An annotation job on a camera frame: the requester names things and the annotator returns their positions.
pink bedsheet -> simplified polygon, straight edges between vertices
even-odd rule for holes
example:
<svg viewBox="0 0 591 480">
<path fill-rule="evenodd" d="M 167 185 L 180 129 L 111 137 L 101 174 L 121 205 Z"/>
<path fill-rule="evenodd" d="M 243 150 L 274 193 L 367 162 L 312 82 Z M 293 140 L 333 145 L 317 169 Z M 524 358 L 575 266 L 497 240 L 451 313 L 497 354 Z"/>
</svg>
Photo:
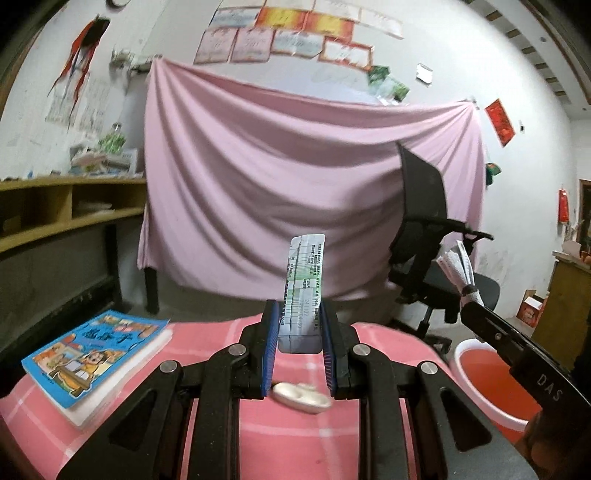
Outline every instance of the pink bedsheet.
<svg viewBox="0 0 591 480">
<path fill-rule="evenodd" d="M 402 215 L 397 141 L 443 173 L 449 217 L 479 226 L 485 166 L 470 102 L 327 102 L 167 60 L 150 75 L 139 268 L 282 299 L 291 238 L 324 233 L 323 297 L 377 294 Z"/>
</svg>

ceiling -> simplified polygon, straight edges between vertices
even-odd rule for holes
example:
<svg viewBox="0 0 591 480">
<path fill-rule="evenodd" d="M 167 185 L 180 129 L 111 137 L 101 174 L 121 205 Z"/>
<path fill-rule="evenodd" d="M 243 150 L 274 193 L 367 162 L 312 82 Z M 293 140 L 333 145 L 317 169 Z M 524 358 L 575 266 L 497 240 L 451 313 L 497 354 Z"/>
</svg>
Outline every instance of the ceiling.
<svg viewBox="0 0 591 480">
<path fill-rule="evenodd" d="M 529 0 L 463 0 L 521 51 L 573 119 L 591 119 L 591 79 L 564 41 L 565 35 Z"/>
</svg>

fire extinguisher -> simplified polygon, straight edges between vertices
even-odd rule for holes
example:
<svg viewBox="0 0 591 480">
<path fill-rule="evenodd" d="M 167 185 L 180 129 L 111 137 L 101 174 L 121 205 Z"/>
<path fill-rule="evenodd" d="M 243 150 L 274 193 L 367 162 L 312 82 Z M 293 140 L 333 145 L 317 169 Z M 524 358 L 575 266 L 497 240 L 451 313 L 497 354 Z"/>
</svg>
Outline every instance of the fire extinguisher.
<svg viewBox="0 0 591 480">
<path fill-rule="evenodd" d="M 569 198 L 564 189 L 558 191 L 558 221 L 560 223 L 569 222 Z"/>
</svg>

blue book cover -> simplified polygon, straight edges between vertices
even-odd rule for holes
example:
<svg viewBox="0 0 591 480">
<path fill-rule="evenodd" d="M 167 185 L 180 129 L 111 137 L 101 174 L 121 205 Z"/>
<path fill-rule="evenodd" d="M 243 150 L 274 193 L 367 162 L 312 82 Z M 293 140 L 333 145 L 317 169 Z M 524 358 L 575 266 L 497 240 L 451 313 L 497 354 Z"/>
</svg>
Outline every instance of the blue book cover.
<svg viewBox="0 0 591 480">
<path fill-rule="evenodd" d="M 167 323 L 108 310 L 26 357 L 22 366 L 56 402 L 69 408 L 155 339 Z"/>
</svg>

cartoon character illustration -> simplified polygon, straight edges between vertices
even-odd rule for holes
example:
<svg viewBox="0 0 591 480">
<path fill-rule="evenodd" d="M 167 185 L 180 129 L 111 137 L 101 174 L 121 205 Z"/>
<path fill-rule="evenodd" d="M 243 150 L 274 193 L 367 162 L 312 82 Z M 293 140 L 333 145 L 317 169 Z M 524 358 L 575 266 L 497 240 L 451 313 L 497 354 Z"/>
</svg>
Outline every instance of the cartoon character illustration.
<svg viewBox="0 0 591 480">
<path fill-rule="evenodd" d="M 47 368 L 49 368 L 49 369 L 56 368 L 58 365 L 60 365 L 62 362 L 64 362 L 64 359 L 66 359 L 66 362 L 67 362 L 67 358 L 66 358 L 65 353 L 60 353 L 59 355 L 56 355 L 55 357 L 53 357 L 47 361 Z"/>
<path fill-rule="evenodd" d="M 59 365 L 49 372 L 49 376 L 62 383 L 62 387 L 70 390 L 70 395 L 79 397 L 90 388 L 97 376 L 96 371 L 111 355 L 109 351 L 92 350 L 65 365 Z"/>
<path fill-rule="evenodd" d="M 146 323 L 132 322 L 131 320 L 121 320 L 119 324 L 113 328 L 114 332 L 132 333 L 140 332 L 138 337 L 141 339 L 147 338 L 158 330 L 157 325 L 149 325 Z"/>
<path fill-rule="evenodd" d="M 33 357 L 33 361 L 38 365 L 42 363 L 43 360 L 49 360 L 52 356 L 54 356 L 60 351 L 61 347 L 62 345 L 60 345 L 59 343 L 52 345 L 47 350 L 43 350 L 41 353 L 35 355 Z"/>
</svg>

